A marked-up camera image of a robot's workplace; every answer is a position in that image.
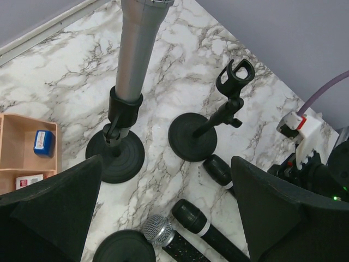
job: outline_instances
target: gray marble vein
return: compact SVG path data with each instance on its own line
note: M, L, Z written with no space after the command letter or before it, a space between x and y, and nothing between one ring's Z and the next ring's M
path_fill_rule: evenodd
M65 169L84 160L89 139L107 123L121 30L121 5L113 1L0 68L0 110L57 122L63 132ZM267 170L294 150L275 129L303 102L194 0L176 0L157 35L143 87L145 100L132 127L144 143L145 163L126 183L102 183L82 262L91 262L98 245L113 232L140 229L155 213L171 216L170 209L180 198L193 202L248 252L234 198L210 179L202 163L179 159L167 141L176 116L198 112L208 117L225 101L214 83L232 58L236 64L248 59L256 77L243 89L245 105L236 114L243 125L218 126L215 153L227 163L232 156L241 156ZM325 156L337 136L323 124ZM211 261L224 261L197 236L176 221L173 224ZM155 251L157 261L172 261L160 248Z

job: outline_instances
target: microphone head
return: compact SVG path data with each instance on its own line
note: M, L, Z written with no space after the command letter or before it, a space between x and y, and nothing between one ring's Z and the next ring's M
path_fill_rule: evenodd
M203 167L210 177L221 186L227 186L231 183L231 170L227 163L215 154L209 156L204 162Z
M166 247L175 236L175 231L167 217L153 215L142 227L142 232L149 243Z
M201 210L185 199L179 200L171 212L184 228L194 234L198 234L207 223L207 218Z

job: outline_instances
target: silver tube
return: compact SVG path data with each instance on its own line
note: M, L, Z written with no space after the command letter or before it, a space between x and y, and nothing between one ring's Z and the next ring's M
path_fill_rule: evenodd
M127 102L139 99L155 37L174 0L121 0L123 26L115 93Z

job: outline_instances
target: cable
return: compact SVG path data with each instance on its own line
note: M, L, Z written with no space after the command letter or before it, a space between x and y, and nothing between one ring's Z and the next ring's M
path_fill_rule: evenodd
M316 91L305 103L304 105L299 109L297 112L298 116L303 116L304 113L307 111L307 109L322 95L324 92L330 89L330 87L334 86L338 82L342 81L343 79L349 78L349 70L336 76L334 79L328 81L326 84L324 84L318 91Z

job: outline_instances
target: white ring on microphone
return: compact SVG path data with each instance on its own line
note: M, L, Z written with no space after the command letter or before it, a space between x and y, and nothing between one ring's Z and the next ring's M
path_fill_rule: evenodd
M205 226L201 229L201 231L199 233L197 233L197 235L199 237L204 236L207 233L210 226L211 226L211 222L209 220L207 220Z
M223 186L224 189L229 189L229 188L232 188L233 187L233 181L230 181L229 184Z

